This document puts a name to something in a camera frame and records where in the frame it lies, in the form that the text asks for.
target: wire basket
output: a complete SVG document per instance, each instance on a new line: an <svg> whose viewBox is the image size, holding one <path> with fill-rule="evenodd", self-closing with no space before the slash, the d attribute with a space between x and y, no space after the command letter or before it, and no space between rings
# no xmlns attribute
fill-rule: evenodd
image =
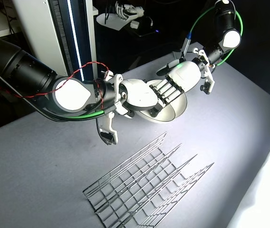
<svg viewBox="0 0 270 228"><path fill-rule="evenodd" d="M154 228L213 165L189 177L181 170L195 157L176 167L159 147L162 134L132 157L86 188L83 193L106 228Z"/></svg>

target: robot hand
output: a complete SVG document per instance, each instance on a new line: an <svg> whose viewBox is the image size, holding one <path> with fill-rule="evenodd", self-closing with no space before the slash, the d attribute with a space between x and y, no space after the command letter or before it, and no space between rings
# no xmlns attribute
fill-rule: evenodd
<svg viewBox="0 0 270 228"><path fill-rule="evenodd" d="M132 21L144 15L144 9L142 7L134 7L128 4L119 5L118 1L115 3L115 9L117 15L126 21Z"/></svg>

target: tabletop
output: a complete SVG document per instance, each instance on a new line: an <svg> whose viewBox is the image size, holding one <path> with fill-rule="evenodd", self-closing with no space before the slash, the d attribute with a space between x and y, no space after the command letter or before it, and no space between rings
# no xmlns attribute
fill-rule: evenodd
<svg viewBox="0 0 270 228"><path fill-rule="evenodd" d="M173 59L168 54L123 77L157 79L156 70ZM182 143L181 160L198 154L194 169L214 165L159 228L226 227L270 152L270 95L226 63L213 77L212 93L200 91L201 80L170 123L116 114L118 145L99 139L94 120L56 123L32 113L0 128L0 228L101 228L82 191L164 132L162 150Z"/></svg>

